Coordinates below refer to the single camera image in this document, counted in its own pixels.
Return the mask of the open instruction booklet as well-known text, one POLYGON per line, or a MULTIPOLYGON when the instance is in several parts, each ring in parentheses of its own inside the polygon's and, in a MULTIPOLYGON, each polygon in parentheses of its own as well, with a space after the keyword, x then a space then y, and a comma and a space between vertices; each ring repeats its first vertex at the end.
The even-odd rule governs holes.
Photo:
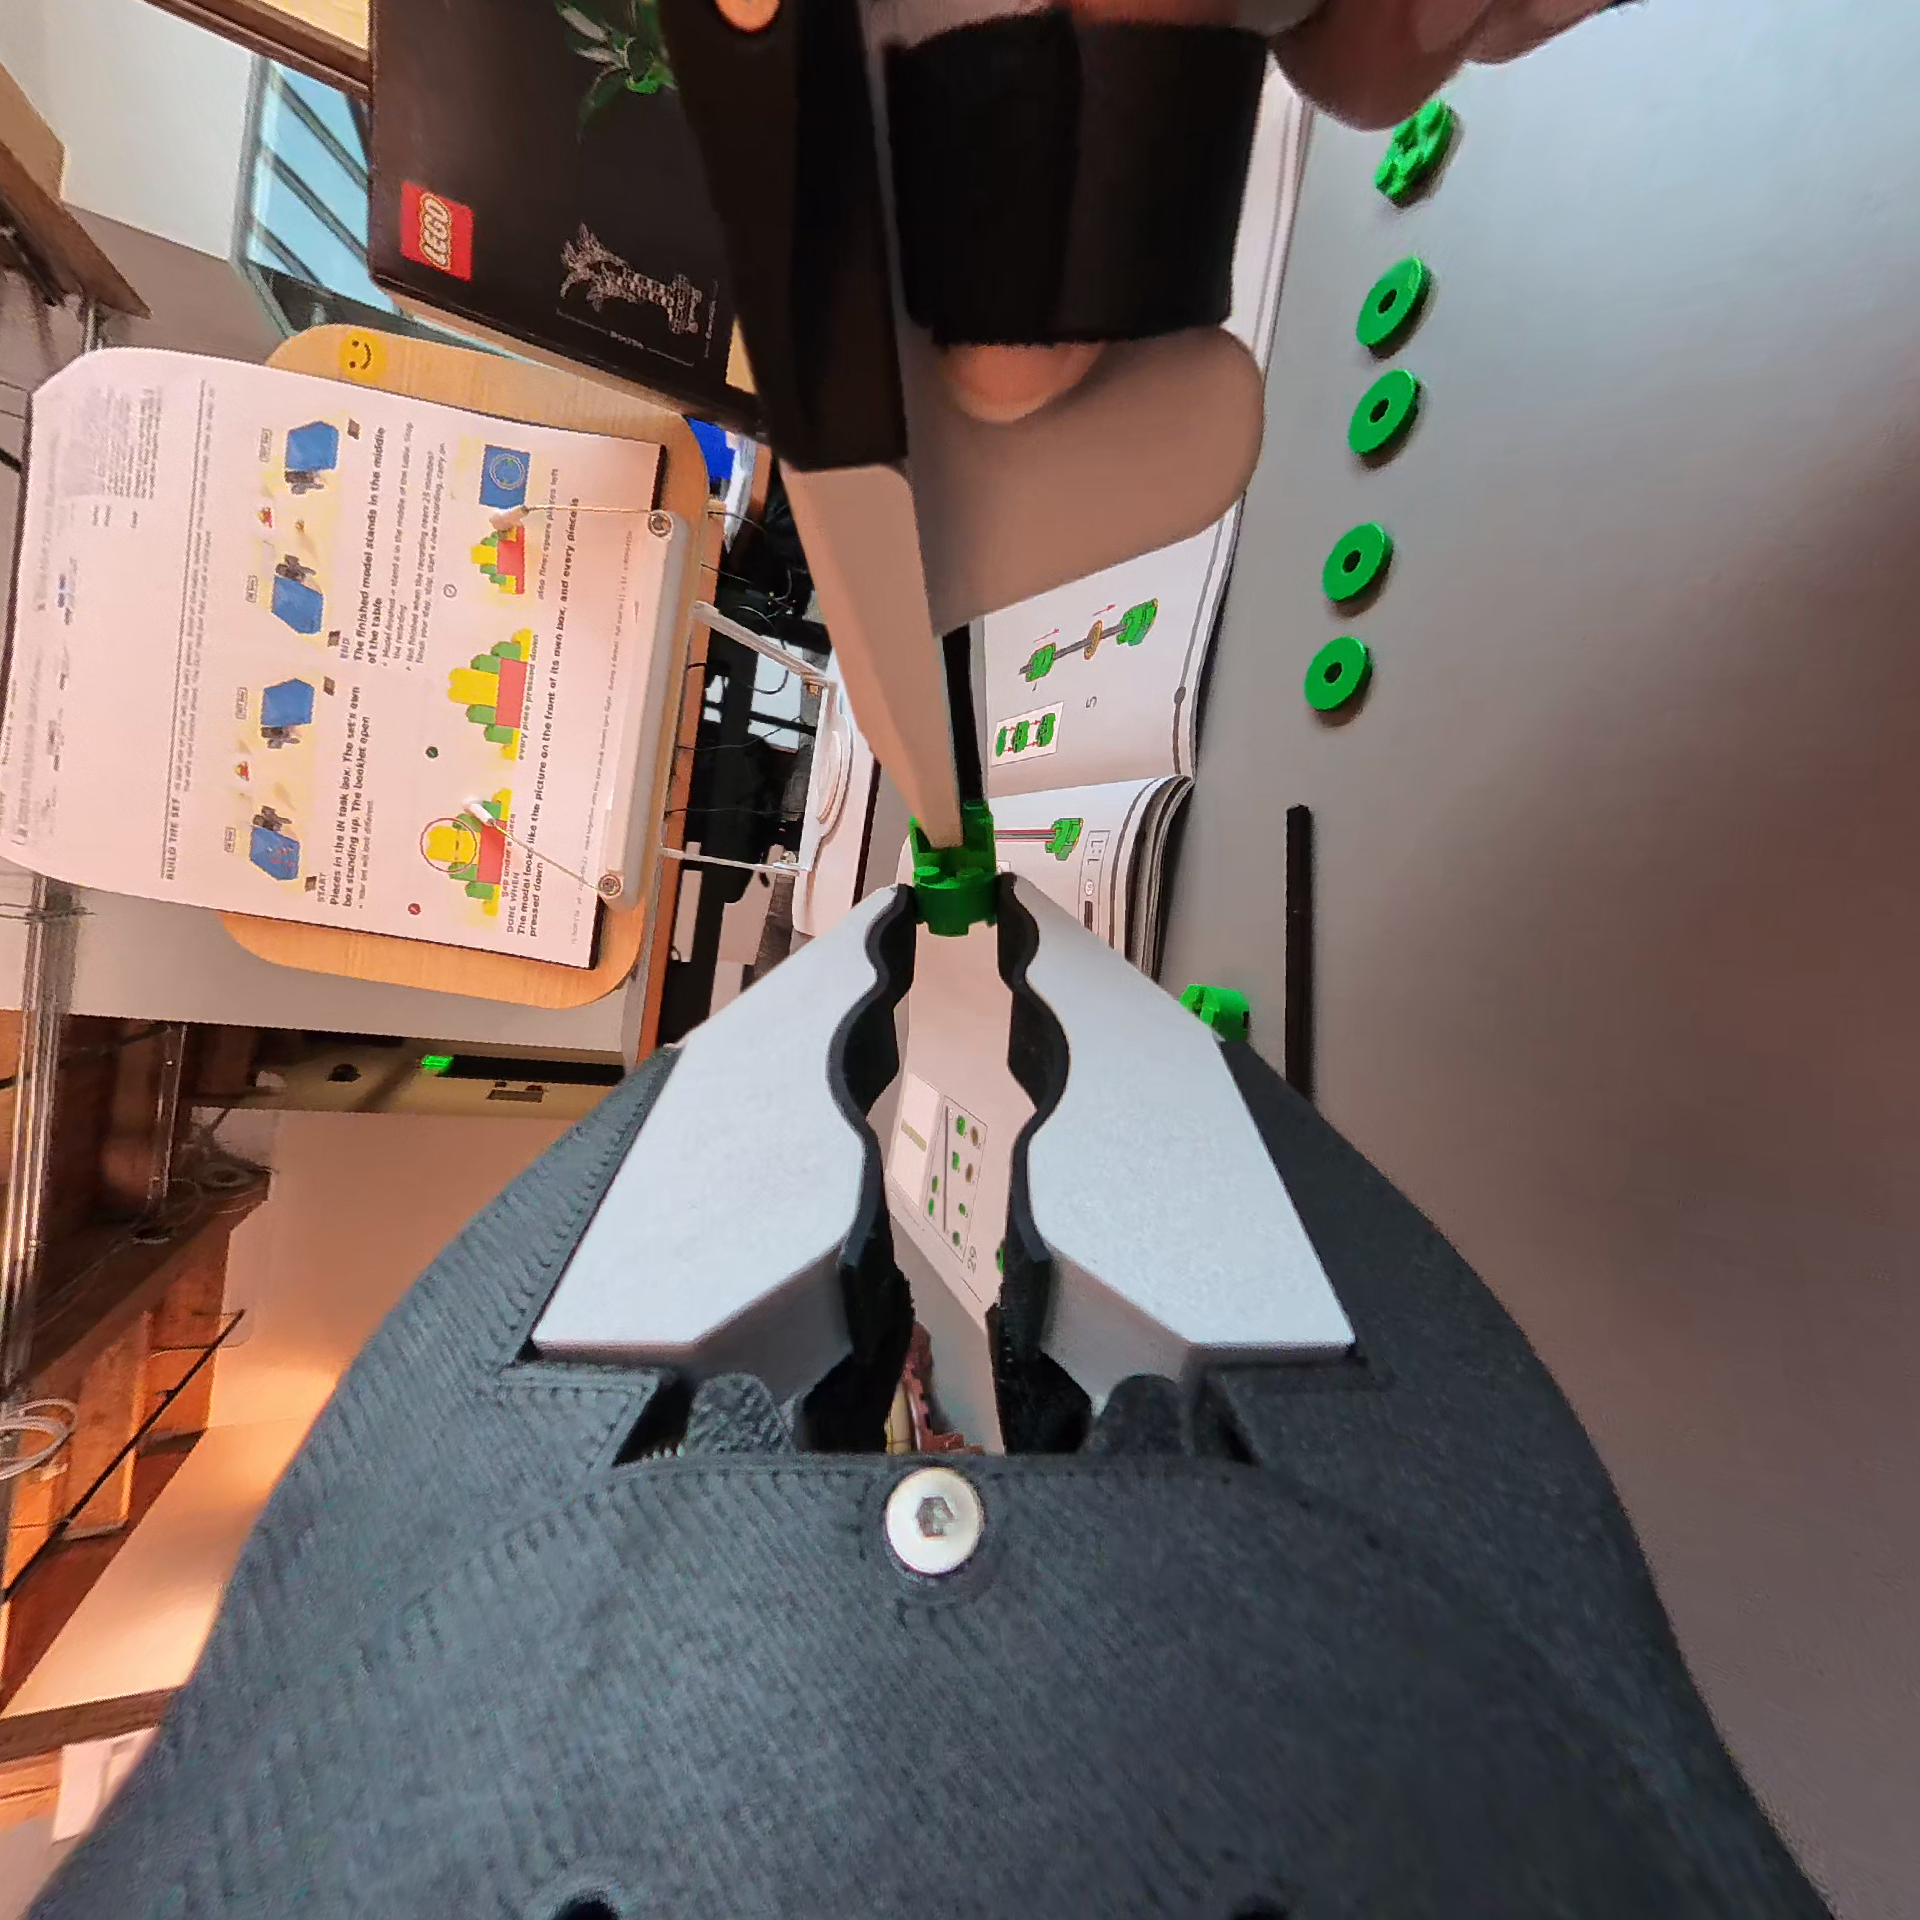
MULTIPOLYGON (((1193 538, 1050 587, 979 624, 985 805, 1000 868, 1126 963, 1158 963, 1163 851, 1196 774, 1197 699, 1239 507, 1193 538)), ((1000 1298, 1010 1155, 1030 1100, 1013 1080, 997 930, 916 937, 887 1142, 902 1247, 973 1321, 1000 1298)))

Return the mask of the grey desk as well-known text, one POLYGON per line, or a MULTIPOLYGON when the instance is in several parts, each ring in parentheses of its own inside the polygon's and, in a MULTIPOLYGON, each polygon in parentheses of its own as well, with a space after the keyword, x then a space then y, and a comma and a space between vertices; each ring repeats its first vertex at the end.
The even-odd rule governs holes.
POLYGON ((1557 1374, 1833 1912, 1916 1916, 1916 4, 1621 7, 1448 97, 1405 208, 1308 137, 1163 976, 1274 1045, 1306 805, 1323 1112, 1557 1374))

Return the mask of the wooden display board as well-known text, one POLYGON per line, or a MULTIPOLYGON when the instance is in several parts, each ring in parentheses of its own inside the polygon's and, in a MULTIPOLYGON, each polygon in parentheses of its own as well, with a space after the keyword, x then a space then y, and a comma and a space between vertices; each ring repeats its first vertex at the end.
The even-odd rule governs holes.
MULTIPOLYGON (((342 380, 336 350, 342 328, 349 323, 311 328, 282 343, 266 362, 284 373, 342 380)), ((586 974, 462 947, 316 930, 243 916, 223 916, 223 927, 265 963, 381 987, 504 999, 539 1014, 583 1009, 620 989, 622 1014, 637 1020, 637 1049, 649 1053, 658 1039, 672 918, 678 907, 678 865, 664 858, 658 851, 677 854, 683 846, 683 805, 692 786, 692 740, 701 713, 709 651, 704 630, 692 628, 692 603, 701 599, 701 564, 717 557, 717 519, 709 513, 701 452, 665 401, 622 380, 606 380, 572 362, 539 365, 489 357, 462 343, 381 338, 389 362, 381 386, 369 388, 447 401, 494 417, 653 442, 664 452, 658 511, 683 523, 689 549, 678 564, 678 585, 665 591, 668 688, 653 720, 656 763, 646 809, 640 815, 640 885, 646 893, 628 893, 610 906, 598 937, 598 963, 586 974)))

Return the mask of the printed instruction sheet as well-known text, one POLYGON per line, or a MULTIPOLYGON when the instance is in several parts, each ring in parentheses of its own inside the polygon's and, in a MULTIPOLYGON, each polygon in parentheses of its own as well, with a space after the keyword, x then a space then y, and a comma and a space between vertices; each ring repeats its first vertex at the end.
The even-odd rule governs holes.
POLYGON ((2 858, 581 974, 622 894, 664 447, 180 350, 27 415, 2 858))

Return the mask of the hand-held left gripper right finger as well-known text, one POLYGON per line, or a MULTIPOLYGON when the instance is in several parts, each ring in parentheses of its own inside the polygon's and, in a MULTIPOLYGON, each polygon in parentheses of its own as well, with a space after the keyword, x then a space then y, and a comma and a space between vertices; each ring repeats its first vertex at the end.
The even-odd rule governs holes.
POLYGON ((1004 1449, 1077 1449, 1129 1378, 1185 1413, 1211 1369, 1346 1361, 1355 1329, 1226 1045, 1016 877, 997 941, 1030 1100, 989 1312, 1004 1449))

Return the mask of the person's right hand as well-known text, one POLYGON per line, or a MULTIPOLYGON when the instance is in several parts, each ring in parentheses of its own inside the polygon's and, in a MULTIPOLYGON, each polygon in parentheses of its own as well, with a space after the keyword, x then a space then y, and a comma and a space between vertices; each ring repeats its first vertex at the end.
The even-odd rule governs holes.
MULTIPOLYGON (((1464 67, 1515 63, 1567 37, 1607 4, 1311 4, 1280 30, 1270 4, 1073 4, 1086 19, 1250 27, 1311 108, 1355 132, 1409 119, 1464 67)), ((1010 424, 1065 400, 1101 361, 1101 343, 954 343, 941 373, 955 409, 1010 424)))

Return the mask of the black device green light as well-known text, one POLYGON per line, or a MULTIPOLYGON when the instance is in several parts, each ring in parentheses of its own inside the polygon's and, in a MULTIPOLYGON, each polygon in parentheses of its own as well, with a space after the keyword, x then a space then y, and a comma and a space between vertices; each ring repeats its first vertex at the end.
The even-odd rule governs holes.
POLYGON ((628 1079, 618 1057, 539 1057, 512 1053, 424 1053, 418 1087, 447 1092, 431 1100, 452 1107, 547 1107, 581 1113, 628 1079))

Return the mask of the green round studded plate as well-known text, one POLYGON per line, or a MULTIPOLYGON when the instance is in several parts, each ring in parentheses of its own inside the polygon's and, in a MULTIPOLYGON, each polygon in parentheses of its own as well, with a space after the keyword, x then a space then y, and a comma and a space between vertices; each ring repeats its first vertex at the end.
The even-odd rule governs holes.
POLYGON ((1409 119, 1405 119, 1382 151, 1382 159, 1370 175, 1378 197, 1391 206, 1408 206, 1427 191, 1427 179, 1445 164, 1455 143, 1455 110, 1445 97, 1424 101, 1409 119))

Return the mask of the black axle rod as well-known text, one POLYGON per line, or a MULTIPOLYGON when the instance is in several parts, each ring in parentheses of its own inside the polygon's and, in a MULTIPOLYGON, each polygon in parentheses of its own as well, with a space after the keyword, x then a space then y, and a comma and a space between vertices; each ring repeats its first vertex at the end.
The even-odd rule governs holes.
POLYGON ((1311 941, 1317 941, 1317 841, 1311 809, 1282 817, 1282 1079, 1306 1100, 1317 1099, 1311 1057, 1311 941))

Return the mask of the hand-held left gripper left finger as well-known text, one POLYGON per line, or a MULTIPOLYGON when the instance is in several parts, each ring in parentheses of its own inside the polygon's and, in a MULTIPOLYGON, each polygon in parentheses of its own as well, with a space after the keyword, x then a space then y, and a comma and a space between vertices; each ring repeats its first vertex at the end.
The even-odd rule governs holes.
POLYGON ((533 1329, 543 1359, 726 1372, 804 1443, 877 1455, 913 1329, 867 1113, 899 1076, 916 894, 857 902, 677 1053, 533 1329))

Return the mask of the black toy set box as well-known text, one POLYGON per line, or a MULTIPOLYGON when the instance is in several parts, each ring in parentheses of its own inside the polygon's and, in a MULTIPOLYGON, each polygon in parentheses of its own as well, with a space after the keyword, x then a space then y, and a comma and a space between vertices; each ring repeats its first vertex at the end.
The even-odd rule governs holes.
POLYGON ((759 435, 656 4, 373 4, 369 55, 378 289, 759 435))

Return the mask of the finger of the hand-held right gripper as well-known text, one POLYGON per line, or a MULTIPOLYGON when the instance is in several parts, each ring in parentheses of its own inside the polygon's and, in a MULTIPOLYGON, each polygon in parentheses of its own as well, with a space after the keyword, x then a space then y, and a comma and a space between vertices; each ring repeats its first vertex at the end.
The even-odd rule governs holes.
POLYGON ((959 851, 962 805, 979 799, 975 717, 931 612, 906 473, 781 465, 781 477, 855 721, 931 851, 959 851))

